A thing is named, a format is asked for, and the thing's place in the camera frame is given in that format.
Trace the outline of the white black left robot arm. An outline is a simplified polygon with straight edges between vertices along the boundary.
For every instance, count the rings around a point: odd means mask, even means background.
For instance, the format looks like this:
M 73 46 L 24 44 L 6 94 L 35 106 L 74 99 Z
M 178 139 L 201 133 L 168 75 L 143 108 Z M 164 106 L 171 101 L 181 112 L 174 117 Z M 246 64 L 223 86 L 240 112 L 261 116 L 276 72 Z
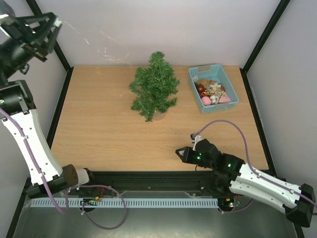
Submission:
M 16 17 L 11 10 L 0 12 L 0 28 L 9 36 L 0 46 L 0 120 L 15 139 L 29 169 L 30 198 L 45 197 L 89 182 L 87 169 L 72 164 L 62 167 L 46 141 L 32 93 L 25 80 L 9 81 L 28 62 L 42 62 L 53 51 L 61 21 L 52 12 L 37 17 Z

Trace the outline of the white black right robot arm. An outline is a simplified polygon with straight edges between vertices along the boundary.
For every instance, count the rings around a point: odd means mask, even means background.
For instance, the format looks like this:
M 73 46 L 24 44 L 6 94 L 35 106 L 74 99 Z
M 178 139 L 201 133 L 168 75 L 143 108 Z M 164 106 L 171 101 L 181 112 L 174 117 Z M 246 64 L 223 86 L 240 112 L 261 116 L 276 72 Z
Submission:
M 234 155 L 220 152 L 207 139 L 199 139 L 193 147 L 179 148 L 175 153 L 183 163 L 211 169 L 219 193 L 247 196 L 275 208 L 294 224 L 310 227 L 316 200 L 310 185 L 291 184 L 268 175 Z

